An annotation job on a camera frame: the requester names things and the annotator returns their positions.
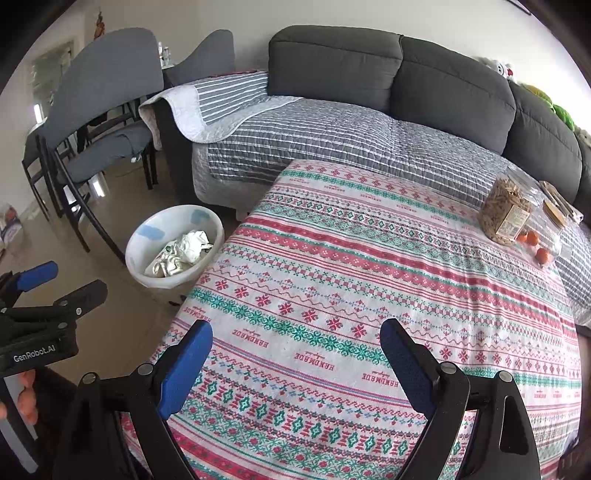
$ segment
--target white plush toy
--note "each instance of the white plush toy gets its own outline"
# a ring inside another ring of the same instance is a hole
[[[496,71],[499,75],[502,75],[507,80],[511,80],[512,82],[515,81],[511,63],[501,63],[498,60],[491,60],[487,59],[486,57],[478,57],[478,60],[490,69]]]

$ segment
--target table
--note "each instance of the table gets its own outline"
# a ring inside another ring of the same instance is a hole
[[[434,190],[318,161],[279,176],[154,354],[196,318],[211,322],[213,349],[169,420],[197,474],[393,478],[426,420],[379,347],[390,317],[468,374],[511,371],[543,478],[555,477],[581,389],[556,271],[494,244],[475,210]],[[443,478],[454,478],[472,423],[467,413]]]

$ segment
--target tile floor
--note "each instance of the tile floor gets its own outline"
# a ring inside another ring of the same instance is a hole
[[[107,195],[91,208],[123,251],[141,222],[176,204],[161,155],[158,156],[160,184],[151,191],[146,187],[141,164],[126,161],[113,166],[105,172],[105,179]],[[220,217],[228,237],[238,222],[227,214]],[[14,255],[7,253],[0,261],[0,273],[22,271],[53,260],[59,266],[59,275],[23,294],[16,306],[50,305],[97,278],[109,289],[106,303],[78,321],[78,355],[52,364],[51,368],[77,384],[89,371],[103,378],[126,375],[148,359],[178,310],[168,301],[178,301],[178,295],[187,293],[191,285],[154,291],[138,284],[87,220],[82,221],[81,230],[90,246],[89,254],[84,252],[65,218],[54,215],[48,223],[37,211],[37,215],[32,213],[29,218],[21,219],[26,232],[24,242]]]

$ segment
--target sofa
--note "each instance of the sofa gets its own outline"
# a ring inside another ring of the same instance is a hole
[[[209,100],[220,85],[234,86]],[[178,116],[188,103],[152,101],[181,203],[246,211],[291,161],[316,158],[418,181],[479,208],[495,176],[515,164],[555,185],[591,222],[589,147],[529,90],[435,43],[294,25],[269,42],[268,73],[201,80],[193,89],[204,127],[215,127],[203,121],[215,102],[234,123],[223,137],[192,137]],[[287,100],[261,109],[264,97]],[[569,225],[563,238],[573,254],[557,259],[579,323],[591,312],[590,236],[586,225]]]

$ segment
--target glass jar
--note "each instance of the glass jar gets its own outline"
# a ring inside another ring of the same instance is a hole
[[[564,215],[548,199],[544,199],[542,208],[536,209],[530,215],[517,240],[535,263],[545,268],[562,254],[563,244],[560,235],[566,225]]]
[[[478,214],[484,234],[510,246],[530,214],[541,204],[543,193],[525,174],[513,167],[499,174]]]

